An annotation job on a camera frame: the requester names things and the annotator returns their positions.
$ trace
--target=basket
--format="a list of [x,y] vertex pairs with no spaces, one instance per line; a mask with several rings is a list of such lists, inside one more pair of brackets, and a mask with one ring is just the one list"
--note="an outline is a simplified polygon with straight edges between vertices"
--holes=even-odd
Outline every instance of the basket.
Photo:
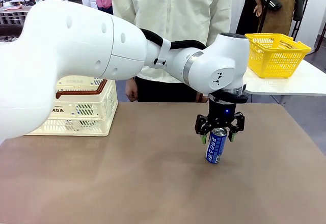
[[57,90],[50,117],[29,135],[108,135],[118,106],[114,81],[68,76]]
[[260,78],[289,78],[311,48],[283,34],[246,34],[249,68]]

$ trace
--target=white jacket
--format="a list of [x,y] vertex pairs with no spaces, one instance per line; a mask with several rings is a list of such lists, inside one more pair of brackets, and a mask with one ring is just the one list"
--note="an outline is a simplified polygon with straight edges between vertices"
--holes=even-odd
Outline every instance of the white jacket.
[[[229,32],[232,0],[112,0],[114,15],[170,41],[197,40],[210,45]],[[140,78],[180,82],[162,69],[144,67]]]

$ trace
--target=person in white jacket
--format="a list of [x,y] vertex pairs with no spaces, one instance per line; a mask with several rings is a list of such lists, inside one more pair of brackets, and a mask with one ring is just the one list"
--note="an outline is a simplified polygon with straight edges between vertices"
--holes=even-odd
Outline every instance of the person in white jacket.
[[[232,0],[112,0],[113,12],[170,41],[197,40],[207,46],[229,32]],[[202,94],[161,69],[144,67],[126,82],[126,95],[139,102],[205,102]]]

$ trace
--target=brown apron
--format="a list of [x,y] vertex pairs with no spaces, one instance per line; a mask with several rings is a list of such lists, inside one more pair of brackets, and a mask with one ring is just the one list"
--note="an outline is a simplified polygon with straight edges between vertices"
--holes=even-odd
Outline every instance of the brown apron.
[[295,0],[279,0],[282,4],[278,11],[268,10],[262,33],[281,33],[289,35]]

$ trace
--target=white cable clip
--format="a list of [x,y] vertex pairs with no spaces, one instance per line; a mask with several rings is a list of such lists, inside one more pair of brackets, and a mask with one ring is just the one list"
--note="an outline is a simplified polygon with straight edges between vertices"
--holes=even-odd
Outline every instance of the white cable clip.
[[163,38],[162,47],[161,50],[159,51],[157,59],[155,59],[154,61],[154,65],[164,66],[167,61],[167,56],[170,49],[171,49],[171,42]]

